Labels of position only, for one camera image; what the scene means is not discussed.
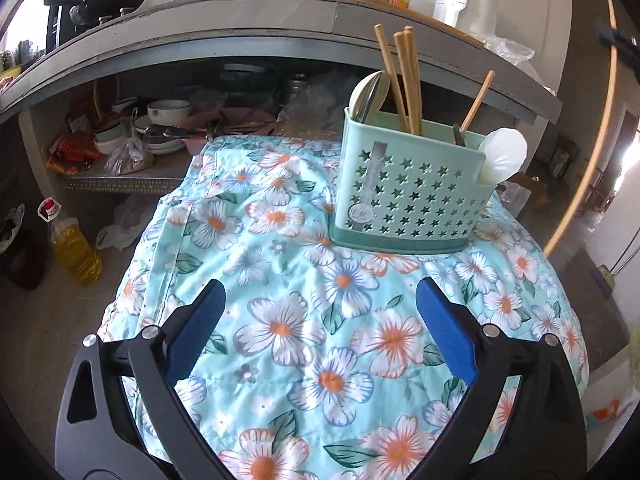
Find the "white canister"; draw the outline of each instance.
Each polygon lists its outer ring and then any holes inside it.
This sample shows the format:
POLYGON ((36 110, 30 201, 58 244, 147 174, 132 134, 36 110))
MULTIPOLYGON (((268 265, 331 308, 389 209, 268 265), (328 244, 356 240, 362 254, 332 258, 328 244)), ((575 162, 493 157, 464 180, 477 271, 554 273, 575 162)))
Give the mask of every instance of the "white canister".
POLYGON ((436 0, 433 17, 467 34, 495 35, 498 0, 436 0))

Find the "cooking oil bottle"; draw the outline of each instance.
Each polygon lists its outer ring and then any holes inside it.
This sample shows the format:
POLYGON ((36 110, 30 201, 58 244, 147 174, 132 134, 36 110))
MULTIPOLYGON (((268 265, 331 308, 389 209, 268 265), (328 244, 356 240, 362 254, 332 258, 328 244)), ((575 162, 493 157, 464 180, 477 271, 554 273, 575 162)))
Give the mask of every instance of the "cooking oil bottle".
POLYGON ((58 259, 80 285, 91 285, 100 277, 102 260, 87 243, 76 218, 61 212, 53 198, 43 200, 38 215, 49 224, 49 239, 58 259))

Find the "green plastic basket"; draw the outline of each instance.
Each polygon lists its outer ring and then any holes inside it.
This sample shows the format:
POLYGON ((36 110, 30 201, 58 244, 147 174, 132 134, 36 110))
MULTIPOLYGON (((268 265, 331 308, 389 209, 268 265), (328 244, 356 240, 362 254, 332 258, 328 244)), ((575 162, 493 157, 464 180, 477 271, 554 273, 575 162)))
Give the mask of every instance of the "green plastic basket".
POLYGON ((398 131, 395 114, 372 124, 347 110, 330 237, 340 246, 378 253, 439 254, 461 250, 494 186, 478 184, 484 136, 423 121, 423 137, 398 131))

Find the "wooden handle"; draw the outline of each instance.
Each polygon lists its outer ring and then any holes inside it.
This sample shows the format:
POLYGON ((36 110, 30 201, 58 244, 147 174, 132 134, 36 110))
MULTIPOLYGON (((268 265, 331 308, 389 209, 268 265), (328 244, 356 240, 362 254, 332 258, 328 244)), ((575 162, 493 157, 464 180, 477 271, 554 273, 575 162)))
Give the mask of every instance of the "wooden handle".
POLYGON ((398 109, 398 118, 400 120, 400 129, 404 132, 409 132, 406 122, 406 113, 404 113, 404 100, 402 99, 402 92, 400 91, 400 83, 398 82, 398 73, 396 72, 396 66, 394 60, 391 57, 391 51, 389 50, 389 44, 386 40, 385 29, 382 25, 376 25, 373 27, 376 31, 376 37, 378 38, 378 44, 380 45, 380 52, 382 53, 382 59, 385 62, 385 70, 391 78, 391 92, 396 102, 396 108, 398 109))
POLYGON ((422 134, 422 90, 420 88, 420 65, 418 64, 418 51, 415 46, 415 34, 414 28, 410 25, 404 28, 404 34, 406 35, 407 44, 409 46, 409 57, 412 65, 414 87, 414 102, 416 111, 418 112, 416 128, 418 134, 422 134))
MULTIPOLYGON (((616 13, 613 8, 613 0, 609 0, 609 22, 611 24, 611 28, 618 28, 616 23, 616 13)), ((611 118, 611 108, 613 106, 613 96, 615 94, 616 89, 616 75, 618 73, 618 50, 615 46, 611 45, 611 65, 609 68, 609 87, 607 88, 607 100, 604 105, 604 112, 602 114, 602 121, 600 122, 600 130, 598 131, 598 137, 596 137, 596 144, 593 147, 593 152, 591 153, 591 158, 589 159, 589 163, 587 164, 587 170, 584 172, 584 176, 578 185, 578 190, 575 192, 574 198, 571 200, 569 207, 567 208, 564 216, 562 217, 558 228, 553 233, 551 239, 545 246, 545 256, 549 256, 553 250, 556 248, 556 245, 564 235, 564 232, 569 227, 569 222, 571 222, 574 214, 582 200, 584 199, 584 194, 589 187, 591 182, 591 178, 593 177, 593 172, 596 169, 596 163, 600 158, 600 153, 602 152, 602 147, 604 145, 604 140, 607 137, 607 131, 609 130, 609 120, 611 118)))
POLYGON ((476 96, 476 100, 471 106, 471 110, 469 110, 469 113, 466 115, 465 120, 462 122, 462 126, 460 126, 461 132, 466 132, 469 129, 469 126, 471 126, 471 121, 474 120, 476 113, 478 113, 478 109, 480 108, 480 105, 484 100, 484 96, 489 90, 489 86, 491 86, 491 82, 494 80, 494 76, 495 76, 495 72, 493 70, 489 70, 489 73, 484 78, 484 83, 482 83, 482 86, 480 87, 480 91, 476 96))
POLYGON ((400 59, 400 70, 402 71, 402 82, 404 83, 404 95, 406 96, 406 104, 409 108, 409 130, 414 135, 420 135, 416 129, 415 117, 417 115, 414 101, 413 86, 413 70, 409 56, 409 46, 407 45, 407 36, 404 32, 396 32, 394 34, 396 49, 400 59))

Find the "wok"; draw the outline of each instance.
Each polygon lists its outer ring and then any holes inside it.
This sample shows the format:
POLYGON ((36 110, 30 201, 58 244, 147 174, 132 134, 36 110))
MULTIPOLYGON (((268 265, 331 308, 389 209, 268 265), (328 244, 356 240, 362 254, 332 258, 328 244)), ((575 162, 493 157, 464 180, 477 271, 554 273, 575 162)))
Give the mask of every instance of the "wok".
POLYGON ((119 16, 121 9, 136 10, 145 0, 44 0, 46 6, 72 6, 69 16, 74 25, 97 25, 100 18, 119 16))

